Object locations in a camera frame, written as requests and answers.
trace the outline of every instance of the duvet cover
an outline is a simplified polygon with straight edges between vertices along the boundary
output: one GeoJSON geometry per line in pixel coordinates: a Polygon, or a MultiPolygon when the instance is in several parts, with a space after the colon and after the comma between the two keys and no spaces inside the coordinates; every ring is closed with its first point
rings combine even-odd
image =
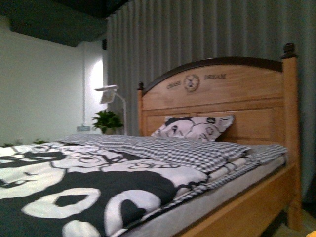
{"type": "Polygon", "coordinates": [[[0,236],[116,237],[285,152],[80,134],[0,148],[0,236]]]}

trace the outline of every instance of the bed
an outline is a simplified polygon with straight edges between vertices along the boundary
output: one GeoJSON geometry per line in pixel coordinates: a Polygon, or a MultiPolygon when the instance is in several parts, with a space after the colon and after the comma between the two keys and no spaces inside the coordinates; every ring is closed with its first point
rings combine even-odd
{"type": "Polygon", "coordinates": [[[284,47],[282,62],[246,57],[206,59],[173,69],[146,88],[139,84],[141,135],[151,135],[165,116],[234,114],[236,121],[221,141],[278,143],[288,148],[289,162],[284,169],[211,211],[177,237],[259,236],[282,209],[287,211],[288,226],[301,228],[297,91],[292,43],[284,47]],[[191,90],[187,90],[188,77],[197,78],[191,90]]]}
{"type": "Polygon", "coordinates": [[[299,229],[296,57],[285,49],[283,63],[207,59],[141,83],[140,137],[0,149],[0,235],[259,236],[283,209],[299,229]],[[192,122],[207,134],[182,138],[174,123],[192,122]]]}

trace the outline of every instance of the cartoon-print pillowcase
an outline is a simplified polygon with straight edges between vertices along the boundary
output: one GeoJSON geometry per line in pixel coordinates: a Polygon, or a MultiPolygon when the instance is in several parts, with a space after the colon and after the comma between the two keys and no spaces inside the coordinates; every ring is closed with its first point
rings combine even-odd
{"type": "Polygon", "coordinates": [[[165,117],[165,123],[152,137],[180,137],[196,141],[215,141],[230,125],[235,117],[165,117]]]}

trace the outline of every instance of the gray curtain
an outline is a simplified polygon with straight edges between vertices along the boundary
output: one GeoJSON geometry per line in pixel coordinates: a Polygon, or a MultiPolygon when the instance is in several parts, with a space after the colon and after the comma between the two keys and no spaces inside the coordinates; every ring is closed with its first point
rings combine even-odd
{"type": "MultiPolygon", "coordinates": [[[[138,135],[139,81],[221,56],[280,60],[283,46],[299,55],[302,193],[316,167],[315,0],[131,0],[108,19],[108,81],[127,99],[128,134],[138,135]]],[[[122,113],[119,100],[110,108],[122,113]]]]}

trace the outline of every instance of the ceiling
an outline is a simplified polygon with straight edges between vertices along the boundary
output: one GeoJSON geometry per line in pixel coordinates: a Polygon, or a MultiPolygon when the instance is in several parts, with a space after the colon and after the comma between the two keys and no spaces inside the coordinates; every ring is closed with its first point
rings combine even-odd
{"type": "Polygon", "coordinates": [[[76,47],[106,39],[106,17],[129,0],[0,0],[14,32],[76,47]]]}

